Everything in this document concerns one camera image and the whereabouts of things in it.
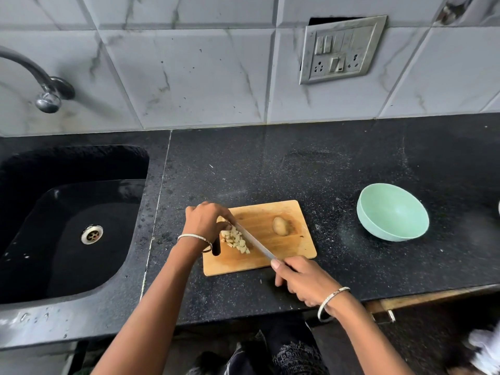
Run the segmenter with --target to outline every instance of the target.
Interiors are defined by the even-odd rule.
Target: knife blade
[[[242,227],[239,223],[236,223],[234,224],[234,227],[239,231],[241,232],[241,234],[243,234],[243,236],[245,237],[245,239],[250,242],[253,246],[255,246],[256,248],[258,248],[260,250],[260,252],[262,252],[262,254],[264,254],[266,257],[269,258],[269,260],[271,259],[278,259],[276,258],[276,256],[270,252],[263,244],[261,244],[257,238],[255,238],[253,235],[251,235],[248,230],[246,230],[244,227]]]

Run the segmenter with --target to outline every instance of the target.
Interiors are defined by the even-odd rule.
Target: black sink
[[[139,147],[108,145],[30,151],[0,164],[0,304],[109,280],[128,254],[148,162]]]

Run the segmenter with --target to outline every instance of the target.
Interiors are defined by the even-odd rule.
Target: faucet
[[[36,107],[42,112],[55,113],[61,106],[61,99],[74,99],[74,88],[69,82],[57,76],[49,76],[43,68],[28,57],[10,48],[0,46],[0,58],[19,63],[31,72],[43,90],[35,101]]]

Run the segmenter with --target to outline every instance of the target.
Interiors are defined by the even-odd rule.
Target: switch plate
[[[365,75],[387,16],[306,26],[299,84]]]

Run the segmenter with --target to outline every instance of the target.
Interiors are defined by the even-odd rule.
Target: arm
[[[216,222],[219,215],[234,222],[229,210],[217,204],[203,202],[196,208],[187,207],[183,234],[201,235],[213,242],[221,230],[228,228],[226,222]],[[206,246],[206,242],[197,238],[179,240],[92,375],[153,375],[163,372],[187,279]]]
[[[287,265],[275,259],[271,262],[276,271],[276,286],[281,286],[285,280],[288,290],[296,293],[298,299],[309,307],[320,305],[328,295],[341,287],[312,260],[291,257],[284,261]],[[349,292],[335,296],[325,310],[336,317],[346,330],[366,375],[414,374],[365,308]]]

